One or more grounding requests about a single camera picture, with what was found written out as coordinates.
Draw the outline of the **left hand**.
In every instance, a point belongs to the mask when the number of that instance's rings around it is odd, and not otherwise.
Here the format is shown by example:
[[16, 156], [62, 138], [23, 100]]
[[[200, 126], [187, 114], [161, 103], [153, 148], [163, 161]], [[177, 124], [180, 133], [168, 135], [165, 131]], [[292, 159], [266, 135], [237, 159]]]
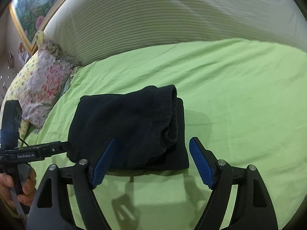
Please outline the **left hand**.
[[[32, 205], [34, 196], [37, 192], [36, 188], [36, 172], [31, 168], [29, 178], [25, 181], [22, 187], [22, 194], [17, 196], [20, 203], [30, 207]], [[15, 210], [16, 206], [12, 199], [9, 189], [14, 187], [14, 181], [11, 176], [6, 173], [1, 173], [1, 197], [7, 204], [8, 208]]]

